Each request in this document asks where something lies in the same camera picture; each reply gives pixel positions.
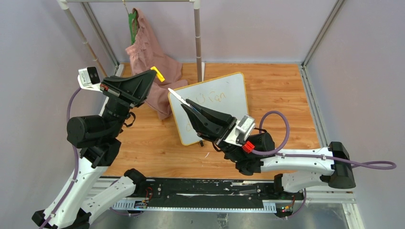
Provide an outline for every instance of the wooden tabletop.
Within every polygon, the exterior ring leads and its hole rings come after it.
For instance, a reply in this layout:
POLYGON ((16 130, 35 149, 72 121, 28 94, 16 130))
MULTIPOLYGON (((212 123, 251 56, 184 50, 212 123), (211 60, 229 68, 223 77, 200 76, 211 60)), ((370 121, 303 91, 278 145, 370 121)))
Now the wooden tabletop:
MULTIPOLYGON (((230 64, 207 63, 205 79, 242 72, 245 76, 249 115, 260 122, 270 110, 282 112, 288 119, 291 133, 285 148, 318 148, 319 142, 312 121, 304 87, 295 64, 230 64)), ((189 84, 197 82, 194 63, 185 63, 183 79, 189 84)), ((126 65, 124 77, 131 76, 126 65)), ((146 177, 188 177, 223 179, 273 179, 280 171, 271 171, 253 176, 244 176, 235 169, 235 164, 216 152, 211 143, 183 146, 174 118, 159 120, 147 104, 132 110, 137 119, 130 128, 118 136, 122 142, 114 163, 105 172, 108 176, 122 176, 135 168, 146 177)), ((285 125, 277 115, 270 115, 264 128, 273 137, 276 146, 285 136, 285 125)))

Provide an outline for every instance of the yellow marker cap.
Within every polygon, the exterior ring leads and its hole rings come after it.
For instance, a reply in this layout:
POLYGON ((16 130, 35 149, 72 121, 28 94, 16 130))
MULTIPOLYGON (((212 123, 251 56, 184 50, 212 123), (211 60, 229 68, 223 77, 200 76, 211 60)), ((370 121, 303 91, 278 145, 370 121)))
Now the yellow marker cap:
POLYGON ((164 77, 163 77, 162 73, 159 72, 159 70, 156 68, 156 66, 153 66, 153 67, 151 67, 150 69, 156 71, 156 76, 158 77, 158 79, 159 79, 161 82, 164 81, 164 77))

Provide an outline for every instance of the green strap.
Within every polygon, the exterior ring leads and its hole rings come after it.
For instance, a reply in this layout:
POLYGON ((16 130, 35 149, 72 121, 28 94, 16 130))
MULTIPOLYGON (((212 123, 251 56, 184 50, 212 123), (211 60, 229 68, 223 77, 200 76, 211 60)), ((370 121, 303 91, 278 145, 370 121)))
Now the green strap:
POLYGON ((137 12, 136 10, 133 11, 133 13, 128 14, 128 21, 129 21, 129 31, 131 32, 131 45, 135 43, 135 37, 138 32, 138 22, 137 22, 137 12))

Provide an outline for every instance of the pink cloth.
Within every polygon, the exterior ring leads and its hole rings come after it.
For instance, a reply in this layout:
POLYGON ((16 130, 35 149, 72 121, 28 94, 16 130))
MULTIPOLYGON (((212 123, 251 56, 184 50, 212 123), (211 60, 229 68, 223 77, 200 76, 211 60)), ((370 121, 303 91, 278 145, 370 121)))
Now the pink cloth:
POLYGON ((188 85, 186 80, 180 80, 182 64, 163 53, 153 29, 145 15, 137 10, 138 32, 135 43, 125 49, 129 55, 132 74, 136 75, 156 66, 165 81, 160 82, 156 77, 150 89, 146 103, 158 112, 159 119, 171 115, 169 104, 169 90, 188 85))

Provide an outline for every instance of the white wall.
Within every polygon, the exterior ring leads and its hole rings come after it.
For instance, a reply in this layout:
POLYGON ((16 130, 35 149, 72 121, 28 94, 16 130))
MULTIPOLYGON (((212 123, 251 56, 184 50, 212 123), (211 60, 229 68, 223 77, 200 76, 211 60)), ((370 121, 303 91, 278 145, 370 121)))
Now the white wall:
MULTIPOLYGON (((303 61, 335 0, 202 0, 202 60, 207 62, 303 61)), ((128 61, 127 12, 122 3, 92 3, 117 58, 128 61)), ((141 9, 162 46, 180 61, 195 61, 192 5, 127 2, 141 9)))
POLYGON ((308 67, 329 140, 356 161, 398 164, 354 169, 367 229, 404 227, 404 11, 405 1, 346 1, 308 67))
MULTIPOLYGON (((72 11, 113 73, 87 18, 72 11)), ((74 167, 66 107, 77 70, 94 65, 56 1, 0 3, 1 228, 38 228, 31 216, 56 197, 74 167)), ((99 112, 102 94, 80 92, 73 115, 99 112)))

